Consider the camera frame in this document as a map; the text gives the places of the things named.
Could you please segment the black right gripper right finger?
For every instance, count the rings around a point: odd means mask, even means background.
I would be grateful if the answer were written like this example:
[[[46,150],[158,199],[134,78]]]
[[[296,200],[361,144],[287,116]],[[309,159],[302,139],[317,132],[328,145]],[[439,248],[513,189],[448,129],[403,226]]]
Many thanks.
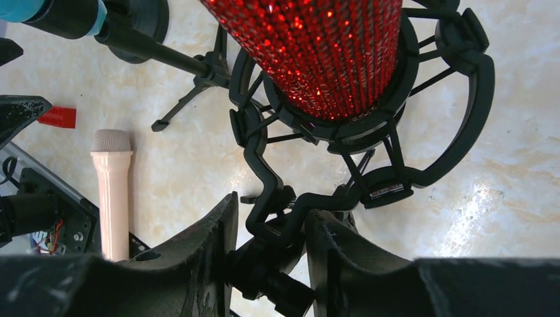
[[[327,211],[306,219],[316,316],[558,316],[559,260],[406,260]]]

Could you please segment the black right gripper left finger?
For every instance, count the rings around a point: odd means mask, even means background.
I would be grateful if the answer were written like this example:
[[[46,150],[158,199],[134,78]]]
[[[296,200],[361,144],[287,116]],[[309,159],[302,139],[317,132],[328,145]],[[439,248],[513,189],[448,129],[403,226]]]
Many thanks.
[[[91,254],[2,256],[2,316],[228,316],[226,256],[238,195],[129,261]]]

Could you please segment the black tripod shock-mount stand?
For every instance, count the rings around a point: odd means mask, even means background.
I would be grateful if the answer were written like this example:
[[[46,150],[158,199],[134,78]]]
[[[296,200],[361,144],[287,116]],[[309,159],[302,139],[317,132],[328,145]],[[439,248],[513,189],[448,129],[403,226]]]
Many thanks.
[[[314,118],[295,107],[241,47],[232,73],[230,121],[244,159],[263,184],[258,195],[241,198],[252,210],[246,228],[252,238],[230,254],[228,282],[248,300],[267,298],[284,316],[314,309],[305,223],[313,211],[327,211],[357,232],[353,210],[384,207],[439,181],[472,149],[489,116],[495,67],[489,39],[471,9],[457,1],[418,1],[404,7],[397,63],[378,106],[343,122]],[[424,169],[405,163],[398,126],[414,95],[459,73],[468,80],[466,112],[443,153]],[[346,183],[330,194],[296,194],[264,157],[272,143],[302,139],[324,142],[343,159]]]

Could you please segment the red glitter microphone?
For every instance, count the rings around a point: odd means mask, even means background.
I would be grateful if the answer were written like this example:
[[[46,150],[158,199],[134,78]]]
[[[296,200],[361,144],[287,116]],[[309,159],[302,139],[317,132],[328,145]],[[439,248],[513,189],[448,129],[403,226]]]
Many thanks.
[[[373,111],[394,73],[401,1],[208,0],[204,6],[314,118],[343,122]]]

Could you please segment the blue toy microphone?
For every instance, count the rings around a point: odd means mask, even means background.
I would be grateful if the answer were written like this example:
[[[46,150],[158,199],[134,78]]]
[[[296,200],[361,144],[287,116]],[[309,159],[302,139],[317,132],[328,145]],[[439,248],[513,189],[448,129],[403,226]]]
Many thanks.
[[[23,23],[70,40],[99,34],[107,14],[104,2],[97,0],[1,1],[2,20]]]

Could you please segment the black tripod clip mic stand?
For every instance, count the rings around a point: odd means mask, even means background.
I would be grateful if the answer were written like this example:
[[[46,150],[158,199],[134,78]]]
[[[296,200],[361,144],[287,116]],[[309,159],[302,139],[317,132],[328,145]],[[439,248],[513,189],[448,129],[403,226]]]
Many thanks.
[[[230,74],[227,65],[227,34],[218,27],[213,50],[205,55],[190,57],[173,50],[163,43],[155,42],[149,46],[151,59],[193,74],[194,88],[161,119],[156,120],[151,129],[160,132],[166,129],[171,119],[193,98],[210,87],[228,88]]]

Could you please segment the black round-base mic stand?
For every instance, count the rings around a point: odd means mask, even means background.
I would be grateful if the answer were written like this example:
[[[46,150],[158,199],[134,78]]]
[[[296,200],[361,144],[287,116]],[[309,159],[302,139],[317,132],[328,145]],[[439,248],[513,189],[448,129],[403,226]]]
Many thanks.
[[[148,61],[149,46],[161,44],[168,31],[168,1],[105,1],[108,14],[98,43],[108,46],[119,59],[140,64]]]

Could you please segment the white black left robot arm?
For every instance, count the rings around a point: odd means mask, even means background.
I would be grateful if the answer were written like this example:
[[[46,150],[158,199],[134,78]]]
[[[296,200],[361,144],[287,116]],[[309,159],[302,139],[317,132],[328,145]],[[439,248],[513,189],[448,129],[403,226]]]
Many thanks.
[[[1,38],[1,66],[22,56],[23,49],[14,41]],[[41,96],[1,95],[1,149],[24,128],[43,116],[52,104]]]

